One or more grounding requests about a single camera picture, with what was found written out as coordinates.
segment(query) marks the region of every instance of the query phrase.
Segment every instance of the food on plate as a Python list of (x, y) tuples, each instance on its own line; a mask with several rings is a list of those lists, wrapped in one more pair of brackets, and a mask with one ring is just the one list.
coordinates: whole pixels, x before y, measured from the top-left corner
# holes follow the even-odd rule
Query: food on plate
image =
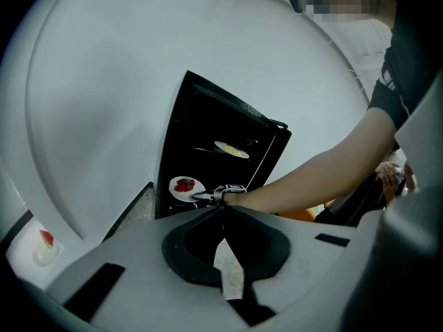
[(231, 155), (234, 155), (234, 156), (241, 156), (241, 155), (242, 155), (242, 152), (241, 152), (240, 150), (237, 150), (236, 148), (231, 147), (231, 146), (228, 145), (228, 144), (223, 144), (223, 145), (221, 146), (221, 148), (222, 148), (224, 151), (230, 153)]
[(40, 231), (40, 236), (42, 236), (43, 242), (44, 244), (48, 247), (51, 248), (53, 247), (54, 244), (54, 238), (53, 235), (51, 235), (49, 232), (45, 231), (45, 230), (39, 230)]
[(191, 178), (182, 178), (177, 181), (175, 190), (177, 192), (189, 192), (194, 189), (195, 181)]

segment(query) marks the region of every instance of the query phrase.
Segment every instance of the black slot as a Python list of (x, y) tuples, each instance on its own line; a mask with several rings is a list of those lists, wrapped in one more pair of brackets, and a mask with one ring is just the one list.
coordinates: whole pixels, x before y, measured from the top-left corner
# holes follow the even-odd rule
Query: black slot
[(316, 236), (317, 240), (332, 243), (333, 245), (346, 247), (349, 243), (349, 239), (345, 239), (344, 237), (337, 237), (328, 234), (318, 234)]
[(221, 288), (222, 276), (213, 262), (224, 237), (244, 269), (245, 280), (243, 299), (228, 302), (254, 326), (275, 315), (258, 303), (251, 284), (273, 277), (290, 255), (291, 244), (281, 231), (232, 207), (217, 206), (173, 229), (163, 240), (163, 256), (183, 280)]
[(65, 309), (88, 322), (124, 270), (118, 264), (104, 264), (64, 305)]

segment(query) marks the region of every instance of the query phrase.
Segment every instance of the person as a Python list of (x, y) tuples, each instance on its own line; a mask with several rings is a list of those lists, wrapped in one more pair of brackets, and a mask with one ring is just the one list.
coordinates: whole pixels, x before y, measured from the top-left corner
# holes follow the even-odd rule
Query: person
[(316, 218), (316, 223), (358, 226), (361, 217), (372, 210), (382, 210), (396, 196), (415, 190), (412, 170), (406, 162), (404, 175), (397, 163), (382, 162), (364, 182), (348, 196), (330, 203)]
[[(424, 97), (439, 70), (440, 34), (430, 28), (435, 23), (431, 4), (438, 0), (313, 0), (314, 5), (316, 1), (335, 3), (335, 11), (339, 12), (346, 12), (340, 6), (348, 3), (351, 12), (360, 11), (361, 18), (375, 18), (392, 30), (391, 47), (386, 51), (368, 110), (339, 144), (264, 187), (245, 194), (225, 194), (228, 205), (266, 213), (295, 212), (349, 194), (392, 149), (396, 131)], [(418, 6), (426, 11), (417, 14)]]

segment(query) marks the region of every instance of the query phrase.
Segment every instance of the white plate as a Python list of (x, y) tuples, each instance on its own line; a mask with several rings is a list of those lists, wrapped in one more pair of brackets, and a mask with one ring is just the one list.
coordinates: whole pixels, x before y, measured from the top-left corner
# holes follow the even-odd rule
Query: white plate
[[(177, 181), (181, 180), (182, 178), (189, 178), (189, 179), (195, 181), (195, 186), (194, 186), (194, 189), (192, 191), (189, 191), (189, 192), (178, 192), (178, 191), (175, 190), (175, 186), (177, 186)], [(179, 176), (179, 177), (173, 178), (169, 182), (169, 192), (174, 196), (174, 198), (177, 198), (179, 201), (182, 201), (182, 202), (188, 202), (188, 203), (197, 202), (198, 199), (193, 199), (191, 196), (193, 194), (196, 194), (197, 192), (203, 192), (203, 191), (206, 191), (205, 186), (202, 185), (200, 181), (198, 181), (198, 180), (196, 180), (195, 178), (192, 178), (192, 177)]]
[(51, 264), (57, 256), (58, 247), (57, 243), (54, 241), (52, 247), (48, 247), (44, 242), (39, 242), (34, 248), (33, 261), (36, 266), (44, 267)]
[[(225, 142), (222, 142), (222, 141), (214, 141), (214, 143), (215, 143), (215, 144), (216, 144), (221, 150), (223, 150), (224, 152), (226, 152), (226, 153), (229, 154), (229, 155), (235, 156), (236, 158), (249, 158), (249, 155), (248, 155), (246, 152), (244, 152), (243, 150), (239, 149), (238, 147), (233, 147), (232, 145), (226, 144)], [(234, 154), (231, 154), (230, 152), (227, 152), (225, 149), (223, 149), (223, 145), (228, 145), (229, 147), (233, 147), (234, 149), (240, 151), (241, 154), (240, 154), (240, 155), (234, 155)]]

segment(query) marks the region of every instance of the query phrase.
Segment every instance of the orange object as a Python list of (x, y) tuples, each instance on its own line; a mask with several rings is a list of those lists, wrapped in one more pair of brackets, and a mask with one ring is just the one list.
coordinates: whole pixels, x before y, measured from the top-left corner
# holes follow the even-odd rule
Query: orange object
[(300, 210), (299, 212), (292, 212), (292, 213), (278, 213), (278, 215), (288, 219), (309, 221), (311, 223), (313, 223), (316, 218), (316, 215), (310, 209)]
[(331, 201), (327, 202), (325, 204), (325, 208), (329, 207), (334, 201), (335, 201), (335, 199), (332, 199)]

